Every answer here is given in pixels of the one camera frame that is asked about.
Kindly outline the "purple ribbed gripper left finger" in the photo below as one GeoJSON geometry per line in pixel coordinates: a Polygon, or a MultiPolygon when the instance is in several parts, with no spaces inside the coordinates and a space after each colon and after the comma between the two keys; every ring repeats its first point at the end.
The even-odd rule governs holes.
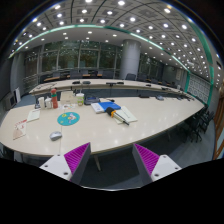
{"type": "Polygon", "coordinates": [[[86,143],[64,155],[54,155],[41,169],[79,185],[90,153],[91,145],[86,143]]]}

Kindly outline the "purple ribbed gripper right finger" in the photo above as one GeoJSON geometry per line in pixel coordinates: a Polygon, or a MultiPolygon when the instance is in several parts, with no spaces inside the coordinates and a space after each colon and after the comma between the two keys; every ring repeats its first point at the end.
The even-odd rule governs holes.
{"type": "Polygon", "coordinates": [[[132,154],[144,185],[181,170],[168,155],[158,155],[138,144],[133,145],[132,154]]]}

